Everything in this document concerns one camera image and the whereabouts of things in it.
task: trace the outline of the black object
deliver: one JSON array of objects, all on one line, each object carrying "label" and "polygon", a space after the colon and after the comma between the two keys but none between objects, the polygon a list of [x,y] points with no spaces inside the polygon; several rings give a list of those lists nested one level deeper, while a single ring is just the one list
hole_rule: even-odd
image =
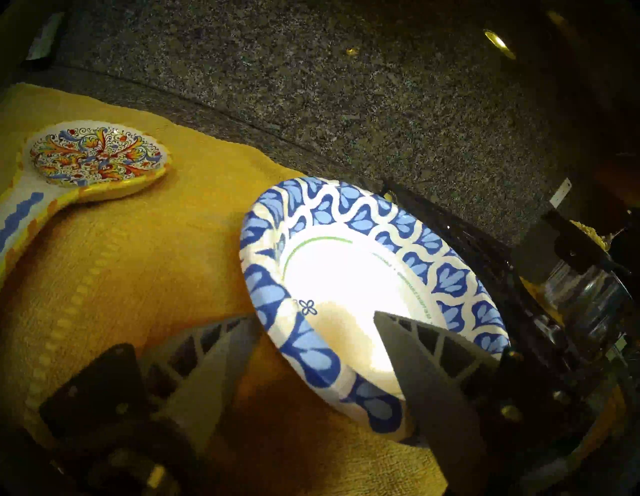
[{"label": "black object", "polygon": [[[118,344],[40,407],[59,441],[53,458],[95,495],[191,495],[205,475],[187,436],[171,419],[151,419],[134,348]],[[157,474],[152,486],[148,481]]]},{"label": "black object", "polygon": [[92,361],[40,407],[56,438],[79,436],[151,412],[136,352],[118,344]]},{"label": "black object", "polygon": [[606,272],[630,275],[626,267],[614,262],[594,240],[556,210],[549,210],[542,218],[560,233],[554,242],[556,255],[576,272],[584,274],[591,266],[596,266]]},{"label": "black object", "polygon": [[0,431],[0,495],[80,496],[73,479],[24,429]]}]

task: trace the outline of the blue floral pattern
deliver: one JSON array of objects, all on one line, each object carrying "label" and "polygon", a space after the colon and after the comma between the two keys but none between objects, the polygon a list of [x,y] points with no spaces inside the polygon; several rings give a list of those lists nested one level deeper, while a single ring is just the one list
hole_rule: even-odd
[{"label": "blue floral pattern", "polygon": [[[465,267],[464,262],[447,258],[459,259],[431,229],[402,209],[396,213],[397,207],[384,198],[345,182],[306,177],[274,186],[256,204],[263,205],[268,214],[262,208],[253,208],[245,216],[240,233],[240,259],[261,323],[310,386],[330,389],[329,396],[323,397],[333,398],[327,401],[334,406],[351,403],[349,408],[361,408],[374,432],[391,433],[396,440],[411,434],[408,431],[411,423],[403,422],[403,402],[342,364],[305,318],[317,315],[314,300],[293,300],[282,285],[282,275],[267,268],[273,267],[273,262],[267,260],[278,260],[286,244],[298,233],[312,225],[339,223],[350,228],[353,236],[374,239],[394,253],[398,262],[402,260],[425,286],[434,286],[433,294],[443,295],[435,298],[435,303],[450,331],[460,333],[496,357],[508,344],[502,319],[476,275],[468,268],[460,268]],[[472,289],[467,287],[469,274],[476,281]],[[415,291],[426,292],[420,287]],[[297,304],[297,311],[291,311],[292,302]],[[463,312],[469,317],[463,318]]]},{"label": "blue floral pattern", "polygon": [[398,210],[396,218],[394,218],[390,223],[397,227],[400,237],[407,238],[413,234],[415,217],[408,214],[403,209],[400,209]]},{"label": "blue floral pattern", "polygon": [[249,290],[251,302],[260,322],[268,331],[276,318],[276,313],[289,292],[277,284],[269,271],[258,264],[252,264],[244,271],[244,282]]},{"label": "blue floral pattern", "polygon": [[284,250],[284,245],[287,242],[287,240],[284,237],[284,234],[280,234],[280,240],[276,243],[276,247],[275,247],[275,259],[280,261],[280,256],[282,254],[282,250]]},{"label": "blue floral pattern", "polygon": [[289,338],[280,351],[295,359],[305,374],[305,380],[313,387],[325,388],[335,382],[340,373],[340,358],[315,332],[302,313],[296,314],[296,322]]},{"label": "blue floral pattern", "polygon": [[420,233],[420,243],[430,255],[438,253],[442,248],[442,240],[440,239],[440,236],[435,234],[425,225],[422,226],[422,232]]},{"label": "blue floral pattern", "polygon": [[314,308],[314,300],[309,300],[309,301],[305,301],[305,300],[300,300],[298,302],[300,304],[300,307],[302,308],[302,310],[300,310],[300,313],[302,315],[318,315],[318,311]]},{"label": "blue floral pattern", "polygon": [[356,374],[356,380],[349,394],[340,400],[342,403],[355,403],[361,406],[369,418],[369,425],[375,432],[396,431],[402,423],[402,405],[393,395]]},{"label": "blue floral pattern", "polygon": [[471,307],[471,313],[473,313],[476,318],[474,329],[488,325],[498,326],[504,329],[504,322],[502,322],[500,312],[488,301],[483,300],[475,303]]},{"label": "blue floral pattern", "polygon": [[347,226],[362,234],[369,234],[375,225],[375,222],[371,219],[371,209],[368,205],[361,207],[354,218],[347,222]]},{"label": "blue floral pattern", "polygon": [[393,206],[393,203],[388,202],[381,196],[378,197],[378,214],[380,216],[387,215],[391,211],[392,206]]},{"label": "blue floral pattern", "polygon": [[416,274],[424,284],[427,284],[427,275],[429,273],[429,267],[433,265],[433,262],[425,262],[421,260],[417,253],[408,252],[402,258],[402,261]]},{"label": "blue floral pattern", "polygon": [[464,303],[451,306],[439,300],[436,303],[438,303],[442,316],[447,323],[447,329],[453,332],[462,331],[465,327],[465,320],[462,318],[462,306],[464,306]]},{"label": "blue floral pattern", "polygon": [[509,339],[502,334],[481,332],[474,338],[474,343],[483,350],[495,355],[496,353],[502,353],[504,348],[509,346]]},{"label": "blue floral pattern", "polygon": [[346,214],[355,201],[362,196],[362,193],[358,188],[353,187],[346,182],[340,183],[340,205],[338,205],[338,211],[341,214]]},{"label": "blue floral pattern", "polygon": [[289,194],[289,216],[302,204],[302,187],[296,180],[290,179],[282,183],[282,187]]},{"label": "blue floral pattern", "polygon": [[258,198],[258,203],[269,209],[273,216],[273,224],[277,229],[280,226],[280,222],[284,220],[282,195],[274,189],[268,189]]},{"label": "blue floral pattern", "polygon": [[307,227],[307,219],[304,216],[301,216],[297,221],[296,224],[289,229],[289,237],[292,238],[294,234],[302,231],[305,227]]},{"label": "blue floral pattern", "polygon": [[312,200],[320,192],[320,189],[326,184],[325,181],[323,181],[322,179],[318,179],[317,177],[302,177],[301,180],[307,183],[307,194]]},{"label": "blue floral pattern", "polygon": [[376,236],[376,241],[379,242],[386,249],[388,249],[388,250],[390,250],[390,251],[392,251],[394,253],[397,252],[400,249],[400,246],[398,246],[393,241],[391,241],[391,236],[389,236],[388,232],[380,232]]},{"label": "blue floral pattern", "polygon": [[485,293],[485,294],[489,294],[486,292],[486,289],[484,288],[484,284],[482,284],[482,281],[480,281],[480,279],[478,279],[478,276],[476,276],[476,283],[478,284],[477,289],[476,289],[476,294],[474,296],[479,295],[480,293]]},{"label": "blue floral pattern", "polygon": [[467,292],[468,269],[456,269],[451,264],[442,264],[436,270],[438,282],[431,292],[443,292],[451,296],[462,296]]},{"label": "blue floral pattern", "polygon": [[325,195],[322,202],[315,208],[311,209],[311,215],[314,217],[314,225],[318,224],[333,224],[335,219],[331,213],[331,205],[333,197],[331,195]]},{"label": "blue floral pattern", "polygon": [[254,212],[249,212],[244,216],[242,231],[240,231],[240,249],[255,243],[262,237],[264,231],[272,228],[271,222],[258,217]]}]

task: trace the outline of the decorative spoon rest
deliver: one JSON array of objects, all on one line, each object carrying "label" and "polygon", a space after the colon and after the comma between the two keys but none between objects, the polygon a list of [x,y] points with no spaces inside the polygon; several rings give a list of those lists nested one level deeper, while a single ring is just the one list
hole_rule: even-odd
[{"label": "decorative spoon rest", "polygon": [[170,155],[154,138],[107,122],[61,122],[32,135],[0,195],[0,285],[44,223],[75,202],[111,200],[147,187]]}]

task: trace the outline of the painted floral design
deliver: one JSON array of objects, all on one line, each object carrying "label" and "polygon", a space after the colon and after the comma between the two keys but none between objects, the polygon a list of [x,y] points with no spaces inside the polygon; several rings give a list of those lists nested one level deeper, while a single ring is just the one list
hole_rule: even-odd
[{"label": "painted floral design", "polygon": [[349,211],[355,201],[362,196],[362,193],[357,188],[354,188],[351,184],[346,182],[340,183],[339,190],[340,205],[338,206],[338,211],[341,214],[345,214]]},{"label": "painted floral design", "polygon": [[311,199],[315,198],[322,186],[326,184],[322,179],[318,179],[317,177],[303,177],[301,179],[307,183],[307,194]]},{"label": "painted floral design", "polygon": [[477,289],[476,289],[476,294],[475,294],[475,296],[477,296],[478,294],[480,294],[480,293],[482,293],[482,292],[483,292],[483,293],[485,293],[485,294],[488,294],[488,293],[486,292],[486,289],[484,288],[484,284],[482,284],[482,281],[480,281],[480,279],[478,279],[478,277],[477,277],[477,276],[476,276],[476,283],[478,284],[478,287],[477,287]]},{"label": "painted floral design", "polygon": [[439,252],[442,248],[442,240],[440,239],[440,236],[435,234],[424,224],[422,225],[422,232],[420,233],[420,243],[430,255]]},{"label": "painted floral design", "polygon": [[474,329],[481,326],[498,326],[504,329],[504,322],[500,312],[488,301],[478,301],[471,307],[471,313],[476,317],[476,325]]},{"label": "painted floral design", "polygon": [[369,425],[375,432],[393,432],[402,423],[400,400],[374,386],[360,374],[356,374],[351,392],[340,402],[356,403],[361,406],[367,412]]},{"label": "painted floral design", "polygon": [[244,271],[244,282],[249,290],[255,313],[268,331],[273,325],[282,300],[289,296],[289,292],[273,280],[267,269],[258,264],[247,267]]},{"label": "painted floral design", "polygon": [[462,296],[467,292],[468,273],[469,270],[467,269],[456,269],[451,264],[442,264],[438,270],[436,270],[438,282],[431,292],[443,292],[451,296]]},{"label": "painted floral design", "polygon": [[282,187],[289,194],[289,215],[292,216],[293,212],[302,204],[302,187],[298,181],[293,179],[283,182]]},{"label": "painted floral design", "polygon": [[424,262],[415,252],[408,252],[403,257],[403,262],[416,274],[423,283],[427,284],[427,275],[432,262]]},{"label": "painted floral design", "polygon": [[36,140],[29,153],[47,179],[76,186],[133,179],[166,160],[147,137],[117,126],[63,129]]},{"label": "painted floral design", "polygon": [[278,228],[280,226],[280,222],[284,220],[282,195],[274,189],[268,189],[260,195],[258,203],[269,209],[269,212],[273,217],[273,224],[275,228]]},{"label": "painted floral design", "polygon": [[460,305],[447,305],[442,301],[436,301],[436,303],[438,303],[442,316],[447,322],[447,329],[453,332],[462,331],[465,327],[465,321],[462,318],[462,306],[464,303]]},{"label": "painted floral design", "polygon": [[386,249],[392,251],[392,252],[397,252],[400,247],[395,244],[393,241],[391,241],[391,237],[389,236],[388,232],[380,232],[378,233],[378,235],[376,236],[376,241],[379,242],[382,246],[384,246]]},{"label": "painted floral design", "polygon": [[369,234],[373,226],[375,226],[375,222],[371,219],[371,211],[368,205],[365,205],[360,208],[360,210],[355,214],[354,218],[347,222],[347,225],[356,231],[361,232],[362,234]]},{"label": "painted floral design", "polygon": [[262,237],[264,231],[272,228],[271,222],[258,217],[254,212],[249,212],[244,216],[242,231],[240,231],[240,249],[255,243]]},{"label": "painted floral design", "polygon": [[331,195],[325,195],[322,202],[311,210],[311,215],[314,217],[314,225],[318,224],[332,224],[335,222],[333,215],[331,214],[331,203],[333,197]]},{"label": "painted floral design", "polygon": [[496,353],[502,353],[504,351],[504,348],[509,346],[509,339],[502,334],[481,332],[475,337],[474,343],[476,343],[483,350],[488,351],[489,353],[494,355]]},{"label": "painted floral design", "polygon": [[396,218],[391,221],[391,224],[397,227],[400,237],[407,238],[413,234],[415,217],[408,214],[405,210],[400,209],[398,210]]},{"label": "painted floral design", "polygon": [[325,388],[335,382],[340,373],[340,358],[315,332],[302,316],[296,314],[296,322],[289,338],[280,346],[280,351],[295,359],[313,387]]},{"label": "painted floral design", "polygon": [[305,300],[300,300],[298,302],[298,304],[300,305],[300,313],[303,315],[318,315],[318,311],[314,308],[314,300],[309,300],[309,301],[305,301]]},{"label": "painted floral design", "polygon": [[289,229],[289,237],[292,238],[294,234],[302,231],[305,227],[307,227],[307,219],[304,216],[301,216],[300,219],[297,220],[296,224]]},{"label": "painted floral design", "polygon": [[381,216],[387,215],[391,211],[392,203],[386,201],[382,197],[378,197],[378,214]]}]

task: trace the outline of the green line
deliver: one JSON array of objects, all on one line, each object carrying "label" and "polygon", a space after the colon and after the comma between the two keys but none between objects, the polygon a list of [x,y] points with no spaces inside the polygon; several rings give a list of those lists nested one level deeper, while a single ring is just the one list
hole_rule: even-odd
[{"label": "green line", "polygon": [[293,256],[293,254],[296,253],[296,251],[298,251],[300,248],[302,248],[306,244],[311,243],[312,241],[320,241],[321,239],[333,239],[334,241],[342,241],[343,243],[353,244],[353,241],[350,241],[349,239],[344,239],[342,237],[336,237],[336,236],[320,236],[320,237],[313,237],[311,239],[307,239],[305,242],[300,243],[298,246],[296,246],[287,257],[287,261],[284,264],[284,270],[282,271],[283,279],[285,274],[287,273],[287,266],[289,265],[289,261],[291,260],[291,257]]},{"label": "green line", "polygon": [[[289,265],[289,261],[291,260],[291,257],[293,256],[294,253],[296,253],[296,251],[298,251],[300,248],[302,248],[303,246],[305,246],[307,243],[311,243],[312,241],[319,241],[321,239],[333,239],[334,241],[342,241],[343,243],[349,243],[349,244],[353,244],[353,241],[350,241],[349,239],[344,239],[342,237],[335,237],[335,236],[321,236],[321,237],[313,237],[311,239],[307,239],[305,242],[300,243],[298,246],[296,246],[293,251],[289,254],[289,256],[287,257],[287,261],[284,264],[284,270],[282,271],[282,278],[284,279],[285,274],[287,273],[287,266]],[[429,320],[432,320],[431,318],[431,314],[429,313],[429,310],[427,309],[427,305],[424,304],[422,298],[420,298],[420,294],[416,291],[416,289],[413,287],[413,285],[409,282],[409,280],[404,277],[404,275],[402,273],[400,273],[398,270],[395,270],[391,263],[387,262],[385,260],[384,257],[382,257],[381,255],[378,255],[377,253],[373,253],[371,252],[371,255],[373,255],[374,257],[378,258],[380,261],[382,261],[387,267],[392,268],[396,274],[398,276],[400,276],[400,279],[402,279],[404,281],[404,283],[409,287],[409,289],[411,289],[411,292],[413,293],[413,295],[416,297],[416,299],[418,300],[418,302],[420,303],[420,306],[422,307],[422,310],[424,311],[425,315],[427,316],[427,318]]]}]

